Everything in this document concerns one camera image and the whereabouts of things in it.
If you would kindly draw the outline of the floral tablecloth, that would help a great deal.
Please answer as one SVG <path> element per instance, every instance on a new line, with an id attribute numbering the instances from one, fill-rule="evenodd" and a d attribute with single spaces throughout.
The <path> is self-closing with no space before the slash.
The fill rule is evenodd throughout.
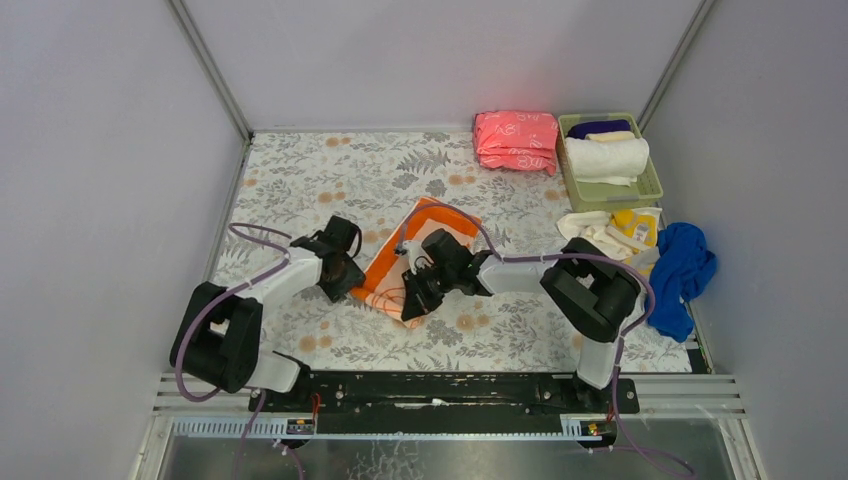
<path id="1" fill-rule="evenodd" d="M 256 234 L 307 236 L 332 215 L 363 233 L 366 266 L 422 197 L 477 216 L 507 255 L 561 248 L 570 208 L 564 180 L 489 170 L 472 137 L 452 133 L 261 133 L 238 183 L 231 218 Z M 263 325 L 262 340 L 315 369 L 571 371 L 582 336 L 545 296 L 451 293 L 410 329 L 355 298 L 302 291 Z"/>

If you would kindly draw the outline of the orange cartoon towel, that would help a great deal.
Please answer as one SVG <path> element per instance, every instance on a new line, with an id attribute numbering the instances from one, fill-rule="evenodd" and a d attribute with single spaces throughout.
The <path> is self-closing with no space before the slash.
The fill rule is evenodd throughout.
<path id="1" fill-rule="evenodd" d="M 433 231 L 443 228 L 465 247 L 471 246 L 480 231 L 471 220 L 447 207 L 435 207 L 435 204 L 440 204 L 440 201 L 432 197 L 421 197 L 417 201 L 366 268 L 363 285 L 351 291 L 351 295 L 365 306 L 388 315 L 409 329 L 416 328 L 423 316 L 409 321 L 401 318 L 405 300 L 402 274 L 410 269 L 408 257 L 395 253 L 402 226 L 407 227 L 404 241 L 421 242 Z"/>

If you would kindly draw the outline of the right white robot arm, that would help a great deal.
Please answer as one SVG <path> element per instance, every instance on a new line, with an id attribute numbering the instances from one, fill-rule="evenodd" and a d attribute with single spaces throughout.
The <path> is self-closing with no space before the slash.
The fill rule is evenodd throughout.
<path id="1" fill-rule="evenodd" d="M 500 257 L 473 253 L 447 230 L 395 250 L 407 260 L 402 275 L 402 321 L 434 312 L 454 291 L 490 297 L 502 293 L 547 295 L 584 338 L 576 375 L 602 390 L 612 381 L 620 334 L 642 292 L 638 271 L 604 255 L 582 238 L 555 254 Z"/>

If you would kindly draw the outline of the aluminium frame rail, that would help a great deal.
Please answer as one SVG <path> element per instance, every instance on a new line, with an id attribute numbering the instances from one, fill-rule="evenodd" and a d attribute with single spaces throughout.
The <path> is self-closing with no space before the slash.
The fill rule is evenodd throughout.
<path id="1" fill-rule="evenodd" d="M 237 435 L 252 413 L 258 420 L 252 432 L 255 436 L 286 438 L 341 439 L 519 439 L 554 438 L 588 442 L 610 439 L 624 420 L 684 420 L 723 424 L 745 420 L 747 413 L 735 380 L 728 375 L 711 374 L 638 374 L 620 379 L 633 381 L 640 410 L 636 414 L 616 413 L 604 423 L 586 418 L 563 419 L 560 434 L 320 434 L 317 422 L 303 413 L 263 413 L 251 411 L 252 399 L 263 400 L 266 394 L 249 390 L 237 393 L 215 393 L 213 388 L 193 377 L 187 377 L 189 392 L 200 394 L 203 401 L 193 402 L 178 390 L 175 376 L 161 377 L 154 404 L 156 412 L 176 417 L 176 429 L 191 436 L 223 437 Z"/>

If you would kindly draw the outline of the white rolled towel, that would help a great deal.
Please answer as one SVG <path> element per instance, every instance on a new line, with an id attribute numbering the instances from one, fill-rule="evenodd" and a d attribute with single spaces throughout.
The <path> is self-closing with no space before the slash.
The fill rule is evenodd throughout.
<path id="1" fill-rule="evenodd" d="M 566 159 L 573 177 L 583 183 L 629 186 L 647 167 L 650 147 L 642 138 L 598 142 L 567 137 Z"/>

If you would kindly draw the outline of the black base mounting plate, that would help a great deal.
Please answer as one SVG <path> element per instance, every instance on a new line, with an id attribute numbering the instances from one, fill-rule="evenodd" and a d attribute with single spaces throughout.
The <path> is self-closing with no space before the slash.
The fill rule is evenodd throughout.
<path id="1" fill-rule="evenodd" d="M 303 413 L 320 434 L 560 434 L 563 419 L 636 414 L 633 381 L 601 390 L 571 373 L 313 371 L 251 411 Z"/>

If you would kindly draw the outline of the blue crumpled towel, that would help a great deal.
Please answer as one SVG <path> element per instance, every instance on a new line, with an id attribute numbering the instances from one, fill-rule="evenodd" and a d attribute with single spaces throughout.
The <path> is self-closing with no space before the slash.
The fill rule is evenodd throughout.
<path id="1" fill-rule="evenodd" d="M 659 232 L 659 259 L 650 274 L 655 306 L 649 326 L 678 343 L 686 341 L 695 324 L 685 304 L 699 297 L 715 275 L 716 255 L 696 225 L 674 222 Z"/>

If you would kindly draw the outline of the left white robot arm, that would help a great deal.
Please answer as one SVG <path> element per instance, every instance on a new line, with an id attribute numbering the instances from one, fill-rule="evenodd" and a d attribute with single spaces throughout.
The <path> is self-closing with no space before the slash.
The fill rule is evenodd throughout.
<path id="1" fill-rule="evenodd" d="M 291 392 L 308 368 L 262 346 L 263 321 L 303 290 L 318 287 L 337 303 L 362 286 L 365 274 L 354 260 L 362 240 L 358 226 L 332 216 L 323 229 L 290 239 L 286 246 L 259 239 L 258 244 L 281 257 L 251 277 L 233 286 L 199 284 L 169 357 L 179 376 L 179 392 L 193 402 L 204 399 L 188 391 L 185 375 L 212 385 L 216 392 L 245 388 Z"/>

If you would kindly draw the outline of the purple rolled towel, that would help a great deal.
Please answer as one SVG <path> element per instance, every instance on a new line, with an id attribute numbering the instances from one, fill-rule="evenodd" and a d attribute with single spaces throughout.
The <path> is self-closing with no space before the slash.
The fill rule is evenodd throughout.
<path id="1" fill-rule="evenodd" d="M 590 134 L 630 131 L 631 126 L 627 120 L 614 119 L 578 123 L 569 129 L 567 136 L 576 139 L 587 139 Z"/>

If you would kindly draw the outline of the cream rolled towel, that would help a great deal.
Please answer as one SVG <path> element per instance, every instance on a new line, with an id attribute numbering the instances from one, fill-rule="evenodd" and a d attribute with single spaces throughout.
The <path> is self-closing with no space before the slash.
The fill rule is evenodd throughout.
<path id="1" fill-rule="evenodd" d="M 636 136 L 632 131 L 613 131 L 590 133 L 586 135 L 585 139 L 596 142 L 618 142 L 636 139 Z"/>

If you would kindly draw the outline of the yellow white crumpled towel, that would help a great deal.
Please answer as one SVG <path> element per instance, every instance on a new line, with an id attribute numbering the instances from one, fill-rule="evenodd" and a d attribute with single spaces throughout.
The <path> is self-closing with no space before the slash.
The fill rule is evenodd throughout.
<path id="1" fill-rule="evenodd" d="M 660 257 L 657 243 L 661 213 L 657 207 L 574 212 L 561 217 L 556 227 L 566 240 L 583 238 L 609 258 L 649 277 Z"/>

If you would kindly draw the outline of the pink folded towel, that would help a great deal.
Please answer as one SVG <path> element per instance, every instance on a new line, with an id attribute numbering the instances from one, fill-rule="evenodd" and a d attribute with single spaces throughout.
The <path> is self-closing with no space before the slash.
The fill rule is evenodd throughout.
<path id="1" fill-rule="evenodd" d="M 559 124 L 545 112 L 501 110 L 474 118 L 473 147 L 487 169 L 557 173 Z"/>

